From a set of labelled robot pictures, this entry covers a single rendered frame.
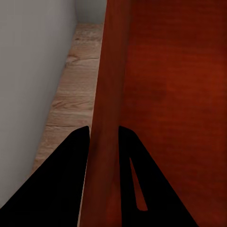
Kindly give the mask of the storage box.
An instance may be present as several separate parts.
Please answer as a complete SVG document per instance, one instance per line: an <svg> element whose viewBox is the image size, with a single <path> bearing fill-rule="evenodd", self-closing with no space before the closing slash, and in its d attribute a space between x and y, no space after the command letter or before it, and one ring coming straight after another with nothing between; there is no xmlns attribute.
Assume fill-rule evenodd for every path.
<svg viewBox="0 0 227 227"><path fill-rule="evenodd" d="M107 0L79 227L122 227L120 126L199 227L227 227L227 0Z"/></svg>

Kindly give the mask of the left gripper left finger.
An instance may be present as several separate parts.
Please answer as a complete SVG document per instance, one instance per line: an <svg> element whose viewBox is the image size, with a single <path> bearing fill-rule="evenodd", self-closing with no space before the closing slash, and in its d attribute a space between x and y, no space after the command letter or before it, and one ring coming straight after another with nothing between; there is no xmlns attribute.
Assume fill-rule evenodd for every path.
<svg viewBox="0 0 227 227"><path fill-rule="evenodd" d="M74 130L0 209L0 227L77 227L90 144Z"/></svg>

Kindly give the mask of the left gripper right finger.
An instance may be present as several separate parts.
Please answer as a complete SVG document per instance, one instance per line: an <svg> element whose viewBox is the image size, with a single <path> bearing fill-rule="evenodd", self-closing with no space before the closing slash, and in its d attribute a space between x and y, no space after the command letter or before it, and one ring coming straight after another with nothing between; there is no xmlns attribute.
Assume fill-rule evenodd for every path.
<svg viewBox="0 0 227 227"><path fill-rule="evenodd" d="M132 160L148 211L137 208ZM122 227L199 227L133 130L119 127Z"/></svg>

